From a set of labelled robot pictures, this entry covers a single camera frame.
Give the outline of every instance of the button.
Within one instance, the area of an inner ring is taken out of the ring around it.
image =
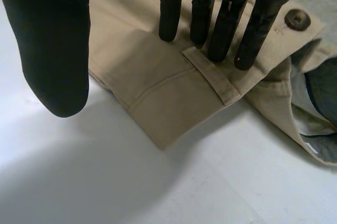
[[[310,16],[300,9],[290,10],[284,17],[284,21],[291,29],[305,31],[311,24]]]

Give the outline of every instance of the black robotic finger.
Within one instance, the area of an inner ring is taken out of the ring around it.
[[[182,0],[160,0],[159,37],[171,42],[177,33]]]
[[[222,0],[210,42],[208,58],[222,62],[230,48],[247,0]]]
[[[280,8],[288,0],[256,0],[247,28],[236,53],[239,70],[250,69],[271,29]]]
[[[206,42],[214,0],[192,0],[192,23],[190,37],[192,42],[202,45]]]

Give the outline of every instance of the white surface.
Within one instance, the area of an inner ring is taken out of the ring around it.
[[[91,81],[51,115],[29,90],[0,4],[1,224],[337,223],[336,169],[244,101],[159,151]]]

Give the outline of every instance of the seam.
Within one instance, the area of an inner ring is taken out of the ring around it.
[[[178,78],[181,78],[189,73],[193,73],[196,72],[196,68],[191,68],[188,70],[184,70],[182,72],[176,73],[172,76],[166,77],[165,79],[163,79],[160,82],[157,82],[155,85],[151,86],[150,88],[147,88],[144,92],[142,92],[137,99],[135,100],[135,102],[133,102],[132,104],[129,105],[129,110],[130,112],[134,111],[135,108],[137,108],[137,106],[151,93],[153,93],[154,91],[156,91],[157,89],[159,89],[160,87],[166,85],[168,82],[172,81],[172,80],[177,80]]]

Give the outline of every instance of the khaki pants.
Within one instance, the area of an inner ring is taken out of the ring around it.
[[[287,3],[268,34],[254,66],[247,72],[234,67],[234,55],[249,20],[249,0],[226,60],[213,64],[189,39],[191,0],[183,0],[178,34],[172,43],[157,35],[159,0],[91,0],[89,69],[111,90],[156,145],[164,149],[181,135],[246,95],[312,156],[303,143],[291,113],[289,56],[316,39],[323,24],[310,14],[304,32],[287,27],[284,16],[296,4]],[[215,1],[212,27],[221,0]],[[300,70],[317,67],[333,48],[318,45],[306,55]]]

